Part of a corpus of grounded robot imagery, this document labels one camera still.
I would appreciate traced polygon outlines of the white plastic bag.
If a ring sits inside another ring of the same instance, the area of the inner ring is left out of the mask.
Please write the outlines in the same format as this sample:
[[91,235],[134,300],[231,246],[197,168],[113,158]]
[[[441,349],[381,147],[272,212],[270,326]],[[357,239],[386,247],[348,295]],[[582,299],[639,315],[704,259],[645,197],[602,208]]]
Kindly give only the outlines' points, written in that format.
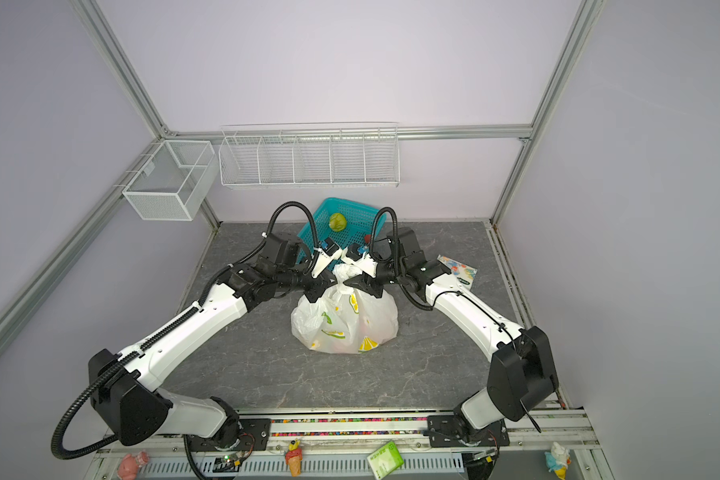
[[369,352],[397,337],[398,309],[384,292],[376,298],[347,285],[360,275],[356,266],[333,269],[337,284],[314,303],[301,297],[291,313],[291,332],[305,347],[328,354]]

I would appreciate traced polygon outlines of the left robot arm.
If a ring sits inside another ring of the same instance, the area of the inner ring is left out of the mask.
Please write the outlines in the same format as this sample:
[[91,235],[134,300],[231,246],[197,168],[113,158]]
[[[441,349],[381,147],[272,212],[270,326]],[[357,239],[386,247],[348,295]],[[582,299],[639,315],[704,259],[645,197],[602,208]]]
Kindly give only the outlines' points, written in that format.
[[[276,297],[281,289],[300,289],[316,301],[332,284],[318,268],[318,250],[307,250],[296,236],[274,231],[287,209],[301,210],[310,234],[318,236],[312,212],[298,201],[278,206],[270,217],[260,243],[235,263],[218,270],[205,284],[199,298],[161,328],[118,353],[103,349],[88,363],[89,384],[72,402],[55,427],[50,441],[52,455],[72,460],[114,442],[137,445],[155,435],[180,435],[203,439],[213,448],[232,450],[245,436],[238,412],[218,397],[200,399],[164,389],[166,378],[195,350],[236,320]],[[65,434],[85,404],[91,404],[111,430],[111,435],[90,445],[69,449]]]

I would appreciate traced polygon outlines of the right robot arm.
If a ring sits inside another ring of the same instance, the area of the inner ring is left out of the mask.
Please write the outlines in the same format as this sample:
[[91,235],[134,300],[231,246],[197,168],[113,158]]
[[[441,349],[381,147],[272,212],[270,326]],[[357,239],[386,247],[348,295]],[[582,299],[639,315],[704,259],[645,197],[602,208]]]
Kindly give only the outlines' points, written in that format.
[[386,286],[399,286],[416,308],[443,313],[480,348],[489,363],[485,387],[455,407],[452,430],[445,433],[431,428],[432,434],[472,446],[490,433],[491,425],[524,417],[540,430],[530,411],[559,389],[547,334],[537,326],[526,328],[506,319],[441,261],[427,259],[413,230],[398,226],[392,208],[384,207],[376,214],[372,231],[385,214],[392,220],[392,231],[385,237],[390,254],[377,254],[374,238],[365,247],[353,243],[345,248],[341,261],[360,270],[347,284],[375,298],[382,296]]

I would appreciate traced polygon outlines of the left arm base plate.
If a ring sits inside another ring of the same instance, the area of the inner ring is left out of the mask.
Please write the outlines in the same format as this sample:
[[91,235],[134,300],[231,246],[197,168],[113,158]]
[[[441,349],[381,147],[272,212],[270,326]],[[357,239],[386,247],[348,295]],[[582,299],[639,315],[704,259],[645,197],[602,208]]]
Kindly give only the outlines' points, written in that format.
[[224,425],[213,437],[191,435],[190,449],[193,452],[264,451],[267,448],[271,425],[270,418],[242,418],[236,423]]

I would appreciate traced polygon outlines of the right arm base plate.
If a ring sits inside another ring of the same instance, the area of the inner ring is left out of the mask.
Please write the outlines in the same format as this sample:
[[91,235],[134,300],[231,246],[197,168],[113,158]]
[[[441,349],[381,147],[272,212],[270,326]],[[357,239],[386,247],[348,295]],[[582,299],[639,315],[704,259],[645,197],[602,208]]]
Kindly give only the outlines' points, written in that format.
[[428,416],[424,435],[435,448],[505,447],[510,444],[503,420],[476,429],[455,413]]

